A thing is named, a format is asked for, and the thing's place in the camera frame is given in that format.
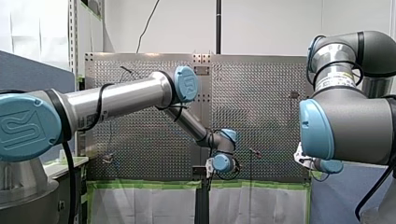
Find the metal stand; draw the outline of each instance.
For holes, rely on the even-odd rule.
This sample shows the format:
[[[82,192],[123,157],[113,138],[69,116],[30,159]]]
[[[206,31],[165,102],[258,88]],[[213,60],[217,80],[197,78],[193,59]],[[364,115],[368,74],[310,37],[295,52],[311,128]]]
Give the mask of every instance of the metal stand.
[[[216,3],[216,54],[221,54],[221,0]]]
[[[192,166],[192,179],[201,180],[201,188],[195,193],[195,224],[209,224],[209,190],[206,168]]]

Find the robot end effector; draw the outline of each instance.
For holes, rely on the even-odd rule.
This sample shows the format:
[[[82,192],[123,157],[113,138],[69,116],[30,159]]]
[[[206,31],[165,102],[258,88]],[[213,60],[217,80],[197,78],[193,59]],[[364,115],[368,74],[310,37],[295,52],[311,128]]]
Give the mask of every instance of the robot end effector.
[[[96,123],[156,106],[174,119],[199,146],[213,147],[226,155],[227,169],[233,170],[236,133],[209,132],[182,103],[192,101],[198,80],[188,66],[179,66],[173,75],[153,72],[147,78],[105,84],[101,88],[62,94],[54,90],[24,94],[1,94],[0,160],[27,161],[51,147],[71,139],[76,131],[87,131]]]

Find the black pole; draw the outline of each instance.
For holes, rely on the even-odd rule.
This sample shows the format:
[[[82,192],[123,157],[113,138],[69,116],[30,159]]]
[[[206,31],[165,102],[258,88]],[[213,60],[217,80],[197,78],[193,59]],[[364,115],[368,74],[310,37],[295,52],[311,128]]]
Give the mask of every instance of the black pole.
[[[221,54],[221,0],[216,3],[216,54]]]

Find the white wall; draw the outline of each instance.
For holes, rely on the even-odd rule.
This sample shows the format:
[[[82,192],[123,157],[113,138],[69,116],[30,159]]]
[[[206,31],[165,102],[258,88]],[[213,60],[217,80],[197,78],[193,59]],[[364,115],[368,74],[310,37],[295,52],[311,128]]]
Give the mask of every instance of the white wall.
[[[156,0],[105,2],[105,50],[135,52]],[[140,52],[207,53],[215,49],[213,0],[160,1]]]
[[[156,0],[105,1],[105,51],[135,52]],[[222,1],[222,51],[305,55],[321,29],[318,0]],[[215,51],[216,1],[166,0],[157,7],[140,52]]]
[[[224,54],[305,55],[321,30],[318,0],[224,0]]]
[[[322,33],[375,30],[390,35],[392,0],[323,0]]]

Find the gray joint housing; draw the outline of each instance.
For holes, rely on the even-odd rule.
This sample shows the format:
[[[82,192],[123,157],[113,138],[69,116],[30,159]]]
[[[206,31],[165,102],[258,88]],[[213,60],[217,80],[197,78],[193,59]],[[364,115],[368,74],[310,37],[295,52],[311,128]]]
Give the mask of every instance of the gray joint housing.
[[[386,99],[367,99],[352,88],[327,89],[313,97],[332,127],[334,159],[387,164],[393,143]]]

